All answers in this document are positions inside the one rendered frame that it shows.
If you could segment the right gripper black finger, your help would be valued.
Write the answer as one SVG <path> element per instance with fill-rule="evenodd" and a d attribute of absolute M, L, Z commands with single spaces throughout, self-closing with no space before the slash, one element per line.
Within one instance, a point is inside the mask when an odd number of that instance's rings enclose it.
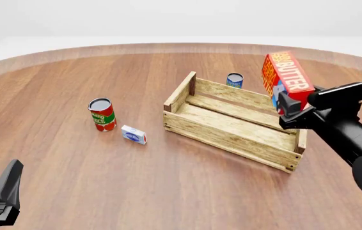
<path fill-rule="evenodd" d="M 294 116 L 301 111 L 301 101 L 290 98 L 284 91 L 278 95 L 278 113 L 282 116 Z"/>

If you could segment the wooden slat tray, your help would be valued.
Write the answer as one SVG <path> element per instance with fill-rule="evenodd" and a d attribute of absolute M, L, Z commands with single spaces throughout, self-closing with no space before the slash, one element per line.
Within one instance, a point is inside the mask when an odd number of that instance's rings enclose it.
<path fill-rule="evenodd" d="M 197 78 L 190 72 L 164 103 L 163 125 L 183 135 L 286 173 L 306 149 L 306 130 L 284 130 L 269 97 Z"/>

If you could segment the red tomato sauce can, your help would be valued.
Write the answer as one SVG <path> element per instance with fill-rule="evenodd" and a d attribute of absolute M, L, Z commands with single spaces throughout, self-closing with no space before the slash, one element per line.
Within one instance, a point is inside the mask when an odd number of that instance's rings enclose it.
<path fill-rule="evenodd" d="M 93 99 L 88 105 L 88 110 L 91 112 L 91 116 L 98 131 L 109 132 L 116 127 L 116 116 L 109 99 Z"/>

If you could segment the red butter box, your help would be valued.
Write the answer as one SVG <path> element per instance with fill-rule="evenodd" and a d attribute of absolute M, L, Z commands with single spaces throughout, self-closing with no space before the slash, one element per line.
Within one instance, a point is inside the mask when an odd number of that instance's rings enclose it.
<path fill-rule="evenodd" d="M 308 95 L 315 91 L 298 60 L 289 51 L 268 53 L 261 76 L 277 113 L 280 92 L 284 91 L 290 98 L 301 101 L 302 111 L 307 104 Z"/>

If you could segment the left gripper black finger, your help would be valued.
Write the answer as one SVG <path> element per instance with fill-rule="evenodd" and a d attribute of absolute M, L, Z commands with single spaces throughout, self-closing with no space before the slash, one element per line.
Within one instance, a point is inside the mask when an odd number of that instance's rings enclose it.
<path fill-rule="evenodd" d="M 19 187 L 23 168 L 24 165 L 14 159 L 0 175 L 0 210 L 7 206 L 20 210 Z"/>

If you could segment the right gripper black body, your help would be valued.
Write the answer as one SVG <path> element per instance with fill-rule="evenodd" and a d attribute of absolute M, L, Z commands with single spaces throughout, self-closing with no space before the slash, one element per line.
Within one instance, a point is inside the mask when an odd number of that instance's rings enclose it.
<path fill-rule="evenodd" d="M 279 117 L 279 125 L 284 130 L 291 129 L 306 129 L 312 130 L 316 126 L 316 116 L 315 116 L 315 107 L 308 107 L 307 109 L 298 112 L 293 116 L 284 116 Z"/>

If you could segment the blue soup can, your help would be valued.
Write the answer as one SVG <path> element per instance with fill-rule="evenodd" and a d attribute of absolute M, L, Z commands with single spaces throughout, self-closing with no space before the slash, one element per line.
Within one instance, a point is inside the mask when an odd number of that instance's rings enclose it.
<path fill-rule="evenodd" d="M 229 73 L 226 78 L 226 85 L 233 88 L 242 88 L 243 85 L 243 76 L 239 73 Z"/>

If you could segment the small white blue box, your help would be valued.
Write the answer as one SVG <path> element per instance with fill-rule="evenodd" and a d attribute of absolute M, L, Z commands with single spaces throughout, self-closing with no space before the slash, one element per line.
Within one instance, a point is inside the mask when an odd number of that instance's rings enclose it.
<path fill-rule="evenodd" d="M 147 142 L 145 132 L 142 132 L 127 125 L 122 126 L 121 131 L 125 139 L 129 139 L 142 145 L 145 145 Z"/>

